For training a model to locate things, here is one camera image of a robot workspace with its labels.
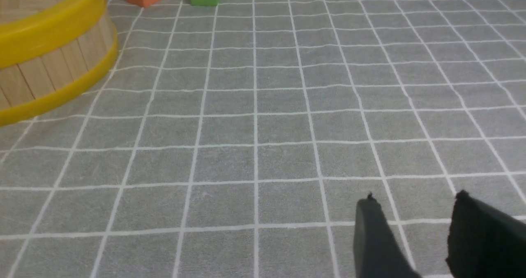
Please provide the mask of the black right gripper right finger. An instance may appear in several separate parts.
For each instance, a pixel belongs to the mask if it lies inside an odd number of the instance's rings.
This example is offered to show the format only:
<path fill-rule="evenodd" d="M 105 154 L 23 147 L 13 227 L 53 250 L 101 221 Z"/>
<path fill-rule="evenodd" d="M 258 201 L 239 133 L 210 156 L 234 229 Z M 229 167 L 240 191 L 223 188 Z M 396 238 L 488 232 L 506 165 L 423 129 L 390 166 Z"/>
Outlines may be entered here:
<path fill-rule="evenodd" d="M 446 263 L 455 278 L 524 278 L 526 226 L 471 197 L 455 196 Z"/>

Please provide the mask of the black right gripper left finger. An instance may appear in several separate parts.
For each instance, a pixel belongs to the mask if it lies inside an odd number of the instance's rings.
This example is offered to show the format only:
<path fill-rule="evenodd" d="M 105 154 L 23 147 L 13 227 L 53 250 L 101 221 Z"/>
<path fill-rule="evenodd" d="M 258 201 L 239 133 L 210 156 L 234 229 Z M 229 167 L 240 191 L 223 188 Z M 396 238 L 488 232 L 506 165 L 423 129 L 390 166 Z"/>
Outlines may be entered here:
<path fill-rule="evenodd" d="M 369 192 L 355 211 L 354 265 L 357 278 L 419 278 L 398 246 L 378 201 Z"/>

